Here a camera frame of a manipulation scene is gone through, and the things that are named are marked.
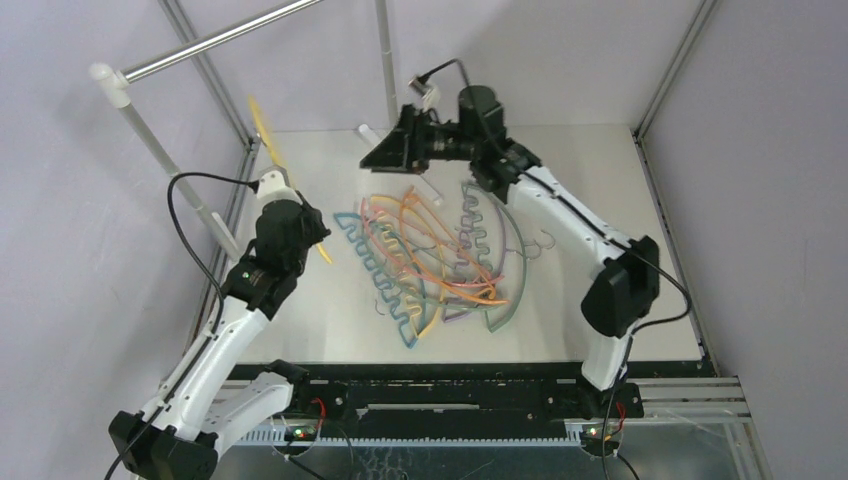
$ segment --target metal bar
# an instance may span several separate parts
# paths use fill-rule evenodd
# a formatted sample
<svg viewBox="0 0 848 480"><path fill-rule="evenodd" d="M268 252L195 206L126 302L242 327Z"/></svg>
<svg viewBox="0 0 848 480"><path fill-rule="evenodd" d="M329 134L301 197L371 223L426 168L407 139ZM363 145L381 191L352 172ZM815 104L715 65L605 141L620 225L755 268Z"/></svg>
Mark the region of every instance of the metal bar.
<svg viewBox="0 0 848 480"><path fill-rule="evenodd" d="M686 63L686 60L692 54L694 50L693 47L695 46L698 38L701 36L701 33L704 31L707 20L709 20L710 16L713 12L715 12L715 8L719 3L720 0L701 1L701 4L698 6L698 10L695 12L695 16L692 17L692 21L686 29L686 34L683 35L683 39L680 41L677 51L674 52L674 56L671 58L671 62L668 64L665 73L663 73L662 80L660 81L657 90L651 97L651 101L648 102L648 107L642 115L639 125L636 127L634 133L636 141L640 141L648 133L648 129L651 127L654 118L656 118L660 105L662 105L663 100L665 100L668 95L671 86L677 79L677 76L682 70L683 65Z"/></svg>
<svg viewBox="0 0 848 480"><path fill-rule="evenodd" d="M645 414L648 412L662 413L673 412L680 415L703 415L726 413L727 415L750 415L748 404L745 402L656 402L650 401L643 404Z"/></svg>
<svg viewBox="0 0 848 480"><path fill-rule="evenodd" d="M188 14L185 12L180 0L159 0L159 6L162 7L162 11L165 12L165 16L168 17L168 21L171 22L174 32L176 32L177 37L182 43L197 40L197 31L194 29L194 25L192 25L191 20L188 18ZM203 83L206 84L206 88L209 89L209 93L212 94L212 98L215 100L218 108L221 109L221 113L224 114L230 127L235 131L236 136L238 136L242 145L245 146L245 149L247 149L251 141L250 130L238 114L233 98L230 96L230 92L224 85L223 80L221 80L221 75L212 63L212 59L209 58L208 54L200 53L192 58L192 61Z"/></svg>
<svg viewBox="0 0 848 480"><path fill-rule="evenodd" d="M171 178L178 175L180 173L179 167L171 159L171 156L168 155L168 152L165 151L165 148L162 147L162 144L159 143L159 139L156 138L156 135L153 134L153 131L150 130L144 119L141 118L141 115L139 115L138 110L135 109L133 104L130 103L120 108L119 111L138 134L139 138L141 138L141 141L144 142L144 145L147 146L147 149L150 150L150 153L153 154L153 157L156 158L156 161L159 162L159 165L165 170L165 173ZM185 181L179 182L177 183L177 189L182 193L188 204L191 205L191 208L195 210L203 224L212 232L212 236L215 237L218 244L227 252L227 255L230 258L238 259L241 254L235 242L230 237L229 232L215 220L209 206L203 203L191 184Z"/></svg>
<svg viewBox="0 0 848 480"><path fill-rule="evenodd" d="M386 87L386 107L389 109L389 127L392 127L398 120L398 105L389 10L386 0L374 0L374 5L377 7L377 30L380 33L380 60L383 64L383 83Z"/></svg>
<svg viewBox="0 0 848 480"><path fill-rule="evenodd" d="M250 145L250 148L246 149L244 152L244 157L242 157L239 162L239 167L237 169L236 178L238 180L247 181L250 179L250 175L253 173L253 165L256 162L256 154L259 152L259 142L253 142ZM244 204L244 197L247 194L247 189L240 188L239 185L233 185L232 190L230 191L230 199L227 201L227 207L224 210L224 223L227 225L227 228L230 229L230 232L233 232L233 235L236 234L238 228L239 218L241 217L242 205ZM215 278L220 282L224 278L224 274L226 273L227 266L227 255L224 249L219 245L215 248L215 251L212 253L212 260L209 262L211 265L210 271ZM206 315L209 311L211 311L213 302L215 302L215 292L212 290L212 282L209 279L204 279L203 288L201 289L203 294L200 297L200 304L197 309L197 315L195 315L195 324L192 329L192 334L188 338L188 342L186 343L186 350L191 346L191 343L194 341L194 338L197 336L197 333L200 331L200 326L206 322Z"/></svg>
<svg viewBox="0 0 848 480"><path fill-rule="evenodd" d="M751 417L738 417L732 415L712 416L656 416L649 418L628 418L628 425L747 425L753 423Z"/></svg>
<svg viewBox="0 0 848 480"><path fill-rule="evenodd" d="M662 386L738 386L739 379L736 377L719 377L719 378L629 378L628 382L639 385L640 388L649 388L653 385Z"/></svg>
<svg viewBox="0 0 848 480"><path fill-rule="evenodd" d="M757 426L752 422L745 425L745 430L748 432L748 440L751 442L751 449L753 450L754 460L757 462L757 469L759 470L760 475L762 475L765 480L772 480L774 477L771 473L768 461L766 460L766 452L763 450L762 443L760 443Z"/></svg>
<svg viewBox="0 0 848 480"><path fill-rule="evenodd" d="M299 12L304 8L311 7L320 1L321 0L299 0L287 5L276 6L270 10L266 10L242 20L241 22L230 25L229 27L210 33L205 37L198 38L193 42L189 42L171 51L153 57L150 60L125 68L121 70L121 73L127 82L137 82L148 75L153 75L154 73L164 70L171 65L187 60L201 52L217 47L222 43L238 38L245 33L256 30L257 28L264 27L269 23L275 22L283 17L287 17L295 12Z"/></svg>
<svg viewBox="0 0 848 480"><path fill-rule="evenodd" d="M742 469L745 472L745 476L742 477L745 480L759 480L762 478L760 475L760 469L757 466L757 461L754 458L754 451L751 449L751 440L748 437L748 432L745 430L744 425L728 425L727 427L730 429L734 443L730 445L731 449L735 449L739 453L739 458L741 459Z"/></svg>
<svg viewBox="0 0 848 480"><path fill-rule="evenodd" d="M660 192L659 185L657 185L656 177L654 176L653 170L651 169L651 163L648 161L648 152L645 149L645 139L637 140L634 138L636 143L636 153L639 155L639 159L642 163L642 171L645 174L645 179L648 182L648 190L651 191L651 196L654 199L654 205L656 206L657 216L659 217L660 224L663 227L663 235L665 236L666 243L669 246L669 255L671 256L671 261L674 265L674 269L677 273L680 282L689 288L688 275L686 274L686 269L683 266L683 262L680 260L680 254L677 250L677 236L674 234L674 231L671 227L671 222L666 215L665 209L663 205L666 203L663 201L662 193ZM690 289L690 295L692 296L692 313L689 314L689 320L692 324L692 328L695 329L696 334L700 338L701 341L701 349L703 353L706 355L710 364L713 367L713 371L720 374L721 370L719 369L718 361L715 358L715 348L713 348L713 342L710 338L709 332L706 328L701 324L701 309L698 304L698 297L694 293L692 293Z"/></svg>
<svg viewBox="0 0 848 480"><path fill-rule="evenodd" d="M730 455L733 457L733 465L736 466L736 475L740 480L746 480L745 469L742 467L742 459L739 458L739 450L736 448L736 440L733 438L730 425L724 426L724 436L727 438L727 449L730 450Z"/></svg>
<svg viewBox="0 0 848 480"><path fill-rule="evenodd" d="M654 387L640 388L639 393L642 400L745 398L741 387Z"/></svg>

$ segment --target yellow hanger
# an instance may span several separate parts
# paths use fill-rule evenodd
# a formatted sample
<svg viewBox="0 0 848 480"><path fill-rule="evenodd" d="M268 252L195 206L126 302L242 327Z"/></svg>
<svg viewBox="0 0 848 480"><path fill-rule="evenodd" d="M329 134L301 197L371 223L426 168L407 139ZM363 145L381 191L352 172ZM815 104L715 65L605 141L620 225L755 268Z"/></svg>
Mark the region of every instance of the yellow hanger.
<svg viewBox="0 0 848 480"><path fill-rule="evenodd" d="M259 104L256 103L256 99L253 98L253 95L247 96L247 104L250 106L250 113L253 114L253 123L256 125L256 130L259 131L259 138L262 140L262 143L265 144L265 148L268 149L268 154L271 156L271 161L274 165L282 168L286 173L286 178L288 178L289 186L297 190L294 184L294 178L292 178L291 171L289 170L288 164L286 164L285 159L282 155L280 155L280 151L277 150L276 145L274 145L274 137L271 135L271 132L265 127L265 116L262 115L262 110L259 108ZM315 245L315 248L318 249L318 253L324 257L324 260L332 265L333 259L330 258L330 255L324 250L324 246L320 243Z"/></svg>

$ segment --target red wire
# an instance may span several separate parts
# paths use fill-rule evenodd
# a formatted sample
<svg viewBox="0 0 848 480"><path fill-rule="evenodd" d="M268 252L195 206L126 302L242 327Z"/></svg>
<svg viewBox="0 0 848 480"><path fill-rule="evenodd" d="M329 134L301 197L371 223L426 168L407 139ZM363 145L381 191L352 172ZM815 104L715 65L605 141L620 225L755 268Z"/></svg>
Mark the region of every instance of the red wire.
<svg viewBox="0 0 848 480"><path fill-rule="evenodd" d="M615 402L615 406L618 408L618 431L620 432L624 428L624 419L627 418L627 410L621 402Z"/></svg>
<svg viewBox="0 0 848 480"><path fill-rule="evenodd" d="M309 403L317 403L321 405L321 419L318 420L318 429L320 430L321 426L324 425L324 419L327 417L327 407L324 406L324 402L318 397L313 398Z"/></svg>

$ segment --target aluminum frame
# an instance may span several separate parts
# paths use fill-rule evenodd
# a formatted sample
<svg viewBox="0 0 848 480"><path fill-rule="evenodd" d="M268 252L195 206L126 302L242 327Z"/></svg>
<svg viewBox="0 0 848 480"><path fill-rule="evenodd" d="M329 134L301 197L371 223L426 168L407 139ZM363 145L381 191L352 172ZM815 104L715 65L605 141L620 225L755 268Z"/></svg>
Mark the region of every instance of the aluminum frame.
<svg viewBox="0 0 848 480"><path fill-rule="evenodd" d="M193 58L196 55L201 55L206 50L214 48L221 43L249 33L256 28L260 28L320 1L321 0L301 0L293 4L275 7L274 9L262 12L205 37L191 39L191 37L196 37L196 33L193 31L194 29L191 26L188 17L185 15L185 12L182 11L178 0L160 0L160 4L163 6L163 9L165 9L165 12L177 31L177 34L180 36L181 40L187 42L186 45L175 50L165 52L164 54L154 57L146 62L124 69L121 71L121 74L128 84L133 83L171 65ZM644 136L647 133L656 112L660 108L662 101L674 83L681 66L685 63L686 58L688 58L691 54L695 41L700 36L704 25L718 3L718 0L704 0L701 3L695 18L693 18L692 23L689 26L687 34L682 40L674 58L663 75L663 80L660 82L657 91L651 98L648 108L634 133L634 140L639 147L640 154L642 155L646 165L646 178L649 180L651 190L654 195L658 194L653 183L653 177L650 175L649 164L644 157L642 141L644 140ZM382 49L381 58L383 60L383 70L386 81L387 104L390 110L390 115L393 113L396 116L396 111L392 112L391 108L393 104L396 105L397 98L386 2L385 0L375 0L375 6L377 8L378 20L380 20L378 24L380 28ZM211 61L209 61L208 58L205 58L205 55L198 57L196 64L198 65L198 69L201 71L201 76L207 84L207 87L210 89L213 96L216 97L216 102L219 103L219 106L228 117L228 120L236 130L239 138L244 142L244 133L247 129L244 127L241 119L238 118L237 113L235 116L232 116L235 109L232 107L232 101L229 99L226 87L217 75L214 65L211 64ZM250 148L246 152L245 159L241 165L240 176L249 174L255 155L256 148ZM243 202L243 200L243 192L234 190L234 194L230 198L226 215L227 224L230 228L232 228L235 225L235 222L237 222L239 211L238 206L241 202ZM658 196L655 196L655 201L658 207L658 214L664 221L665 217L662 212L662 203ZM676 250L674 249L675 242L673 241L673 235L667 223L665 225L669 235L669 244L672 246L673 250L672 256L675 259L675 262L678 263L679 267L679 259L677 258ZM223 268L225 262L223 261L220 249L216 252L215 263L219 265L219 269ZM209 286L207 285L207 294L204 295L205 298L208 298L208 288ZM563 383L573 382L571 379L560 381ZM325 380L319 380L318 382L326 383ZM224 388L222 388L221 392L219 392L219 395L225 395L230 388L239 385L239 383L240 382L236 380L226 382ZM636 379L634 380L634 383L636 383L643 392L645 418L630 419L629 422L647 425L678 423L723 424L725 426L728 442L737 449L734 454L734 459L740 478L771 478L763 458L762 449L756 441L756 434L753 424L751 423L750 411L748 410L744 394L737 379ZM586 422L582 420L563 420L563 432L566 441L571 441L573 443L575 432L578 428L582 428L581 426L585 425L585 423ZM262 428L263 427L260 426L257 427L256 430L261 430ZM329 442L331 440L332 439L322 440L322 442ZM375 446L373 440L367 440L367 442L368 446ZM413 446L409 445L408 441L403 441L403 443L405 446ZM543 440L542 444L547 445L550 444L550 442ZM417 445L425 446L426 444L418 443Z"/></svg>
<svg viewBox="0 0 848 480"><path fill-rule="evenodd" d="M162 7L162 11L165 13L168 21L171 22L171 26L174 28L174 32L181 42L189 43L197 40L197 31L188 18L188 14L185 12L180 0L159 0L159 6ZM218 104L218 108L221 109L221 113L229 122L230 127L236 136L238 136L245 149L249 149L253 141L253 135L250 134L244 120L239 115L235 102L233 102L229 90L224 85L218 69L212 63L212 59L204 52L192 58L192 61L197 68L197 73L200 75L203 83L206 84L206 88L209 90L215 103Z"/></svg>
<svg viewBox="0 0 848 480"><path fill-rule="evenodd" d="M562 379L557 382L571 383ZM232 392L243 388L244 381L228 381L219 392L216 402L230 398ZM767 480L771 474L765 464L762 450L758 448L753 430L751 413L737 378L677 378L677 379L634 379L641 391L644 418L629 418L628 425L662 427L668 425L721 425L724 441L734 460L739 479ZM324 385L324 381L313 381ZM368 411L356 411L361 417ZM286 419L289 426L314 426L316 420ZM580 447L580 433L597 425L597 421L562 419L562 434L554 438L510 438L509 432L489 438L456 440L452 438L358 438L350 434L354 447L360 448L441 448L441 447ZM284 447L285 429L281 423L266 421L245 435L235 446L267 448L271 445ZM292 442L295 447L306 447L310 442ZM316 447L345 447L341 437L324 437L315 442Z"/></svg>

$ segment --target white table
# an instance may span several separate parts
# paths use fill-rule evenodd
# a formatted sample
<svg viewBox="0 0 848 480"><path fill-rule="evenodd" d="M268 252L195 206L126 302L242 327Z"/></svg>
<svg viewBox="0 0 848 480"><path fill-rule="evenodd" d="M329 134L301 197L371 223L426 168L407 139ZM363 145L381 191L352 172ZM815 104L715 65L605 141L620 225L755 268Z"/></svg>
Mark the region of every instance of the white table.
<svg viewBox="0 0 848 480"><path fill-rule="evenodd" d="M660 246L661 265L673 270L626 126L514 127L510 135L536 153L560 182L601 218L635 238L651 236ZM360 170L359 160L370 148L352 131L277 133L276 141L298 189L321 209L324 223L334 231L324 242L334 264L328 265L318 252L310 252L297 289L245 351L241 363L278 358L294 363L517 363L577 361L585 356L584 329L590 327L582 319L579 303L590 282L569 270L569 253L558 248L544 251L541 258L529 263L527 289L509 324L490 333L481 315L472 315L435 325L408 349L394 320L375 311L377 291L362 260L339 231L333 213L354 211L362 197L373 193L400 197L413 179ZM263 148L254 172L269 166ZM451 225L459 225L460 182L470 179L468 165L433 162L426 178L445 196L438 213ZM257 214L254 199L248 195L236 233L241 245L252 238ZM516 218L523 233L547 242L527 218ZM487 222L493 219L494 215L487 216ZM496 230L488 223L487 228ZM520 270L518 257L513 255L507 265L513 278L518 277L516 265ZM665 318L684 307L680 293L671 285L663 282L660 289L648 319ZM687 319L643 330L630 355L636 361L700 358Z"/></svg>

